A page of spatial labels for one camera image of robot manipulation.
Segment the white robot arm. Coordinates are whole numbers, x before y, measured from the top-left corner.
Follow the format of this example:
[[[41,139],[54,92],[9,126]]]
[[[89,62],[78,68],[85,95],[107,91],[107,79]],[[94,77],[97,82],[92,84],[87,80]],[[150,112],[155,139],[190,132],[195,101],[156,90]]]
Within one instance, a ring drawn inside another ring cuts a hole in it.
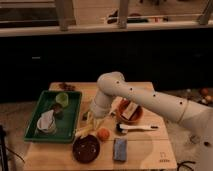
[[[213,171],[213,107],[134,87],[125,81],[121,72],[100,75],[97,87],[90,105],[95,118],[104,118],[109,113],[115,97],[126,98],[197,134],[200,148],[195,171]]]

